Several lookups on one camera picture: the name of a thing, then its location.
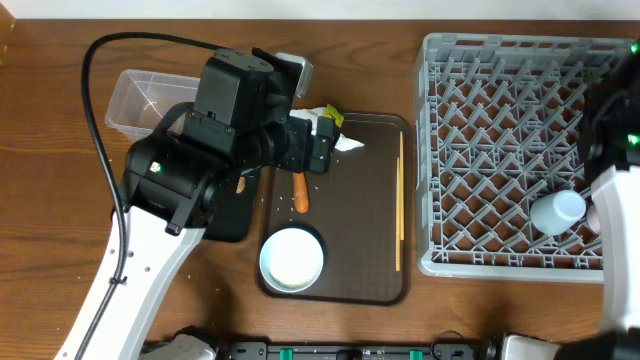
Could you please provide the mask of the white paper napkin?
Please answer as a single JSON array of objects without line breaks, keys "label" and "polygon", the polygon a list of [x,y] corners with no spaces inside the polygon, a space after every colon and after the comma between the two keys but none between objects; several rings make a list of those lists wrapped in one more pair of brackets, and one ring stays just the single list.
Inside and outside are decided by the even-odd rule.
[{"label": "white paper napkin", "polygon": [[[312,123],[311,134],[315,135],[317,130],[318,118],[323,117],[325,107],[326,106],[311,109],[294,109],[289,112],[289,115],[295,118],[310,120]],[[347,152],[363,146],[364,144],[362,142],[348,138],[341,134],[336,142],[335,149],[340,152]]]}]

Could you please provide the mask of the orange carrot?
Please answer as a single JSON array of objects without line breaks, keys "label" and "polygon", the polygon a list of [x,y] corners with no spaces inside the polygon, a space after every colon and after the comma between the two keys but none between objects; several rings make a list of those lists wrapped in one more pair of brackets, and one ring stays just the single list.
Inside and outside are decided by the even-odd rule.
[{"label": "orange carrot", "polygon": [[310,207],[307,181],[304,173],[293,174],[294,204],[299,213],[306,213]]}]

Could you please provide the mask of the light blue rice bowl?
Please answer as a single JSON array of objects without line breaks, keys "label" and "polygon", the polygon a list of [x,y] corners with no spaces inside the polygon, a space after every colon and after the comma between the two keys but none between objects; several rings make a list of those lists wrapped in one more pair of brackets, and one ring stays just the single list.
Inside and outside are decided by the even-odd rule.
[{"label": "light blue rice bowl", "polygon": [[262,279],[283,293],[298,293],[312,286],[324,267],[324,252],[318,238],[299,228],[283,228],[268,237],[258,260]]}]

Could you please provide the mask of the light blue cup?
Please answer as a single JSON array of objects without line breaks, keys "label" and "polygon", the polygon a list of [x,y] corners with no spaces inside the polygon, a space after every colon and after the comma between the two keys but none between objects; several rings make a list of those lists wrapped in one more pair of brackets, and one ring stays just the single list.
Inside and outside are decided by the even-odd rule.
[{"label": "light blue cup", "polygon": [[560,235],[586,213],[586,201],[573,190],[561,190],[537,199],[530,208],[533,226],[546,235]]}]

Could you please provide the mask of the snack wrapper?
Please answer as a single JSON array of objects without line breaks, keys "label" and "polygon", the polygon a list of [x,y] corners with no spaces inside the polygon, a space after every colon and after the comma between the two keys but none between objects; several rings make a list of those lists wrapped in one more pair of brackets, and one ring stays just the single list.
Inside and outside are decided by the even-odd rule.
[{"label": "snack wrapper", "polygon": [[331,104],[326,105],[323,117],[332,119],[338,127],[341,127],[344,122],[344,116]]}]

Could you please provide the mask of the wooden chopsticks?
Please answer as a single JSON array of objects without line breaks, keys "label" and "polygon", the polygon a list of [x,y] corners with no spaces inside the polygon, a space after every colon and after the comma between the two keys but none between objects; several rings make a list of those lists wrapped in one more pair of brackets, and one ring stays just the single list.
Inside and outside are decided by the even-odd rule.
[{"label": "wooden chopsticks", "polygon": [[401,271],[401,173],[400,159],[396,158],[396,190],[395,190],[395,271]]}]

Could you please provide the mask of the pink cup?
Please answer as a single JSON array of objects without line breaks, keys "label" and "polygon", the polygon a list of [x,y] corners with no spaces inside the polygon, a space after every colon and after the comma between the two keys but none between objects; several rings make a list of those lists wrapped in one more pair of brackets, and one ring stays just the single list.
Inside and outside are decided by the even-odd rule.
[{"label": "pink cup", "polygon": [[592,204],[586,213],[587,225],[594,234],[601,233],[601,224],[595,204]]}]

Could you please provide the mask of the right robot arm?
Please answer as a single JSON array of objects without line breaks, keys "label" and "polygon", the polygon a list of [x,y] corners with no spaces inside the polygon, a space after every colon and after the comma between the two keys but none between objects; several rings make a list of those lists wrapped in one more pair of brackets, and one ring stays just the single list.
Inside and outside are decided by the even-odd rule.
[{"label": "right robot arm", "polygon": [[639,357],[639,40],[590,90],[578,139],[602,242],[600,333],[556,359]]}]

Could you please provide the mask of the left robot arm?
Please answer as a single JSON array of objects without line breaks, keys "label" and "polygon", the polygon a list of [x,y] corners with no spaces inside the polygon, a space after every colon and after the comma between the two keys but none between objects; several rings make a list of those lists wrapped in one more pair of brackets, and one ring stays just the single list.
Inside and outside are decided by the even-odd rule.
[{"label": "left robot arm", "polygon": [[194,97],[173,105],[127,152],[105,255],[62,359],[137,357],[175,277],[209,227],[251,209],[240,179],[271,166],[323,174],[339,136],[292,115],[313,68],[300,56],[219,49]]}]

